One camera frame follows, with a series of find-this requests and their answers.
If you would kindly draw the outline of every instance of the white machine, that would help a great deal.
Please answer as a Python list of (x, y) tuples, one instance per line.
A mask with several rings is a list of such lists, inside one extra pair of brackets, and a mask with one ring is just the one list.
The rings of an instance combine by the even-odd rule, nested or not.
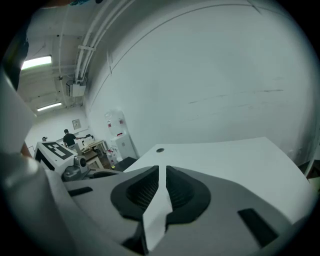
[(34, 157), (44, 169), (63, 175), (66, 181), (75, 180), (78, 176), (88, 172), (87, 161), (84, 156), (66, 148), (56, 141), (38, 142)]
[(128, 157), (137, 159), (134, 147), (127, 133), (111, 139), (111, 148), (115, 151), (117, 157), (121, 157), (123, 160)]

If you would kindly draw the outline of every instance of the wall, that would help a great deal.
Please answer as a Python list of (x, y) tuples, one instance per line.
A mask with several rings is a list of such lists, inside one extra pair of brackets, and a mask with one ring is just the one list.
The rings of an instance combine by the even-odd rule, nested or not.
[[(76, 119), (80, 119), (81, 128), (74, 130), (72, 121)], [(25, 143), (28, 147), (33, 146), (36, 149), (37, 142), (41, 142), (42, 137), (47, 137), (47, 141), (58, 141), (63, 144), (64, 129), (79, 137), (90, 134), (88, 120), (82, 107), (60, 109), (39, 115), (26, 136)], [(81, 140), (75, 142), (82, 148)]]
[(93, 134), (109, 141), (104, 114), (118, 107), (140, 156), (155, 144), (267, 137), (296, 164), (308, 160), (319, 63), (295, 22), (274, 5), (186, 2), (100, 43), (85, 100)]

